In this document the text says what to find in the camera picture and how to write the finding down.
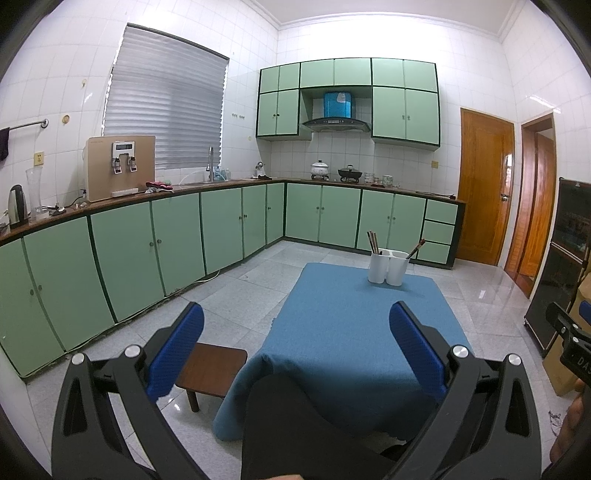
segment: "brown countertop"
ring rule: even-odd
[[[413,192],[411,190],[404,190],[404,189],[396,189],[393,187],[372,187],[371,185],[367,185],[364,183],[342,183],[339,181],[322,181],[322,180],[312,180],[312,179],[283,179],[283,178],[273,178],[272,180],[228,180],[220,183],[205,183],[205,184],[198,184],[198,185],[174,185],[174,190],[171,192],[158,192],[158,193],[137,193],[135,195],[128,195],[125,197],[117,197],[108,200],[101,200],[99,202],[90,203],[85,207],[80,207],[78,209],[75,208],[67,208],[65,213],[62,213],[58,216],[50,216],[48,218],[44,218],[41,220],[31,220],[26,225],[22,225],[17,228],[8,228],[4,233],[0,235],[0,246],[7,244],[13,240],[21,238],[22,236],[36,232],[37,230],[41,230],[43,228],[57,225],[62,223],[66,220],[72,220],[74,218],[91,215],[93,213],[102,212],[104,210],[110,210],[111,208],[117,206],[126,206],[126,205],[133,205],[135,203],[141,202],[149,202],[150,200],[158,200],[161,198],[173,197],[178,195],[184,195],[189,193],[198,193],[198,192],[206,192],[208,190],[224,190],[224,189],[231,189],[234,187],[245,187],[251,185],[265,185],[268,183],[282,183],[282,182],[289,182],[289,183],[305,183],[305,184],[312,184],[312,185],[332,185],[337,187],[348,187],[354,189],[364,189],[364,190],[375,190],[378,192],[392,192],[392,193],[402,193],[407,195],[412,195],[416,197],[423,197],[427,199],[434,199],[434,200],[442,200],[451,203],[464,203],[461,200],[450,200],[449,197],[442,197],[434,194],[428,193],[418,193]]]

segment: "utensil holder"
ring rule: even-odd
[[[371,254],[369,260],[368,280],[371,283],[384,283],[388,272],[389,251],[380,249],[382,255]]]
[[[397,250],[390,250],[388,256],[388,273],[386,274],[386,283],[393,287],[402,285],[402,278],[406,273],[408,262],[408,253]]]

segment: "dark towel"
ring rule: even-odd
[[[6,160],[8,156],[8,132],[9,128],[0,130],[0,161]]]

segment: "hand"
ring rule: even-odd
[[[577,380],[574,389],[577,392],[582,392],[585,389],[584,382]],[[557,462],[573,444],[574,434],[577,431],[577,426],[581,418],[583,418],[583,396],[579,395],[569,407],[566,417],[564,417],[564,421],[562,422],[560,433],[550,450],[550,461],[552,463]]]

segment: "door frame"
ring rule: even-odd
[[[523,140],[524,131],[527,131],[526,135],[530,133],[536,135],[538,132],[548,130],[550,128],[554,129],[554,162],[557,163],[558,157],[556,150],[556,126],[554,124],[554,113],[550,112],[546,115],[521,124],[521,185],[519,188],[519,204],[517,207],[517,218],[515,219],[513,236],[511,239],[511,247],[509,248],[509,254],[507,255],[507,261],[505,262],[504,270],[528,298],[533,291],[536,279],[540,275],[544,260],[542,259],[542,261],[540,261],[533,280],[519,273],[521,262],[527,250],[530,225],[534,214],[535,201],[537,200],[537,147],[534,146],[533,155],[531,155],[529,151],[526,152],[526,148],[528,148],[528,146],[526,146]],[[533,176],[531,178],[527,178],[527,181],[524,181],[526,180],[526,175]],[[554,182],[554,191],[552,195],[553,211],[556,205],[556,180],[557,178]],[[552,218],[550,218],[550,221],[548,222],[548,229],[545,235],[545,247],[547,247],[548,239],[550,237],[550,228],[552,224],[551,220]]]

